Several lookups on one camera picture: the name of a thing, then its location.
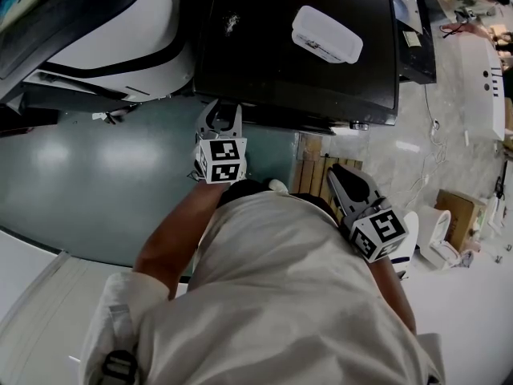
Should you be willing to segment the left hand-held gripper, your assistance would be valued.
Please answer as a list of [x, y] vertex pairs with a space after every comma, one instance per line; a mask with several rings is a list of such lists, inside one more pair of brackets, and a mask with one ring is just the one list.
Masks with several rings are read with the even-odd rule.
[[227, 126], [216, 132], [220, 101], [214, 99], [196, 120], [195, 180], [207, 184], [233, 184], [246, 175], [247, 139], [242, 136], [242, 105], [225, 104], [221, 111]]

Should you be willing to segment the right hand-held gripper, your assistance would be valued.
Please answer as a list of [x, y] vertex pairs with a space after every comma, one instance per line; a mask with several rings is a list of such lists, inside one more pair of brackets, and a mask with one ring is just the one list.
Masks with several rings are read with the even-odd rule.
[[[374, 179], [355, 167], [334, 164], [327, 182], [342, 211], [342, 235], [366, 262], [396, 251], [409, 235], [404, 217], [382, 197]], [[360, 212], [357, 207], [365, 207]]]

